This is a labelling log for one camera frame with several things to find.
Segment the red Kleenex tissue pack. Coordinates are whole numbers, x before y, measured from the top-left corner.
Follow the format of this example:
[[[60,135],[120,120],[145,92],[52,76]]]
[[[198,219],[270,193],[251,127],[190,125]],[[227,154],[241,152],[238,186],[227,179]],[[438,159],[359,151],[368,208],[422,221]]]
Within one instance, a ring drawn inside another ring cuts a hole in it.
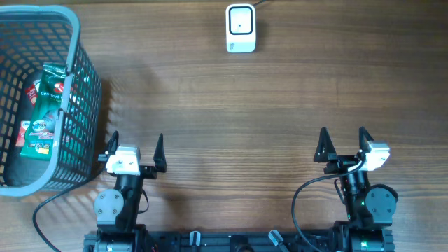
[[[30,125],[28,120],[23,120],[20,122],[19,132],[17,134],[17,139],[15,142],[16,147],[23,147],[25,144],[25,134]]]

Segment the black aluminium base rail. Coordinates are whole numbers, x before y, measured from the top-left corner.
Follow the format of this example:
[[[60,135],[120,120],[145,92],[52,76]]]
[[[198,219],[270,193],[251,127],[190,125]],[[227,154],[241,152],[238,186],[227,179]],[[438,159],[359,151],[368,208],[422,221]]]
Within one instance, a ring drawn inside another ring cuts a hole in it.
[[[139,241],[131,234],[87,234],[84,251],[395,251],[390,230],[305,230],[295,232],[150,232]]]

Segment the grey plastic mesh basket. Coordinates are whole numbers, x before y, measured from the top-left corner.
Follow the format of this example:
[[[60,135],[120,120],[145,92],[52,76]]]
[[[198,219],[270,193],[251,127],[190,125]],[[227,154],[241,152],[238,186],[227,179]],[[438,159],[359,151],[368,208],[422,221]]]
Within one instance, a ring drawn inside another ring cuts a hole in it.
[[[61,64],[62,103],[53,113],[49,160],[20,157],[20,123],[33,106],[25,90],[46,62]],[[1,195],[65,190],[92,171],[102,84],[81,42],[78,16],[64,6],[1,7]]]

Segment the white barcode scanner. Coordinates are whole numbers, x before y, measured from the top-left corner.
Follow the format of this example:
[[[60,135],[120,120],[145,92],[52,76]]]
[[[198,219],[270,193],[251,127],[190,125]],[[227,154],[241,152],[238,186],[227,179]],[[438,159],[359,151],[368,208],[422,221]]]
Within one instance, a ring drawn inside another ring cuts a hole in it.
[[[256,10],[249,3],[235,3],[225,10],[226,50],[252,53],[256,49]]]

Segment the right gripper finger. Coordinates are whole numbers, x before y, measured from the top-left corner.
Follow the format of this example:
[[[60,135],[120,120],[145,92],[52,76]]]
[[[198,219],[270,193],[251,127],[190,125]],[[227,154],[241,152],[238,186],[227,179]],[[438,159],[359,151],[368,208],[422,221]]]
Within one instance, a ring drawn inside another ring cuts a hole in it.
[[[337,153],[326,127],[319,133],[318,145],[314,154],[314,162],[332,162],[337,159]]]
[[[364,126],[360,127],[358,132],[360,149],[365,153],[370,152],[370,142],[374,140],[373,137],[369,134]]]

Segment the green 3M gloves package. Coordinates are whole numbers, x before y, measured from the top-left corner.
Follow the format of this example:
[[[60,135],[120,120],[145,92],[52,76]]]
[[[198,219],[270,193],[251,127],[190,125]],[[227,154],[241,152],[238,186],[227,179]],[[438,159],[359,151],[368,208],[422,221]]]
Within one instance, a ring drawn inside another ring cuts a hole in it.
[[[30,125],[24,135],[21,158],[50,160],[58,111],[62,103],[65,67],[45,63]]]

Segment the red snack stick packet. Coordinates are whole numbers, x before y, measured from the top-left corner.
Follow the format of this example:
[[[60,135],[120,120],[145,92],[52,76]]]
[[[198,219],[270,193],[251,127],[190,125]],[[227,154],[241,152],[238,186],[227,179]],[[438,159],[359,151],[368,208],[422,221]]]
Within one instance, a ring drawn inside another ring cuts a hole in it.
[[[35,107],[36,100],[39,94],[39,88],[40,88],[41,80],[35,80],[33,81],[26,89],[25,93],[27,94],[29,101],[33,107]]]

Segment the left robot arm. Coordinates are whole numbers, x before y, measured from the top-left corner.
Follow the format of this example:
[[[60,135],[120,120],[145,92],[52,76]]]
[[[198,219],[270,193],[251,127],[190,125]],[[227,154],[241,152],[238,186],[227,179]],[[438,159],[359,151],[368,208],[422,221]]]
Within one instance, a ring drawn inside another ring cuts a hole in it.
[[[156,179],[159,173],[167,171],[164,137],[158,137],[153,155],[153,164],[140,163],[138,146],[119,144],[119,134],[107,143],[98,161],[105,165],[108,174],[116,178],[114,188],[104,190],[94,201],[97,216],[97,233],[84,240],[84,251],[157,251],[158,246],[149,235],[144,224],[137,223],[137,217],[144,211],[139,205],[146,179]]]

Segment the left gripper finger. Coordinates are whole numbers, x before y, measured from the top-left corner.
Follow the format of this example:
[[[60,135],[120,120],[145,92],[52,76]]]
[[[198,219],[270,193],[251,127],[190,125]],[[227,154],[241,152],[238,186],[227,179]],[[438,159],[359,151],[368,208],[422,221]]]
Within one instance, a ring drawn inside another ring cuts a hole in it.
[[[118,146],[119,146],[119,132],[115,131],[105,146],[105,154],[106,155],[114,154]]]
[[[153,161],[155,163],[157,172],[167,172],[167,161],[165,157],[163,134],[160,134],[157,140],[157,146],[154,152]]]

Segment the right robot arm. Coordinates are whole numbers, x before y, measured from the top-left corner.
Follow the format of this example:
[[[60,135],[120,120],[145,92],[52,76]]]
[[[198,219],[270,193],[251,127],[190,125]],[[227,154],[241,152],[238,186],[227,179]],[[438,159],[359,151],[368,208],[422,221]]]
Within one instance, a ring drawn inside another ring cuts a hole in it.
[[[395,244],[388,227],[393,223],[398,194],[368,180],[368,173],[389,158],[390,148],[375,141],[364,127],[359,129],[359,148],[354,155],[338,155],[327,128],[321,128],[314,161],[326,163],[324,174],[339,180],[339,196],[347,213],[346,221],[336,221],[330,229],[327,250],[392,252]]]

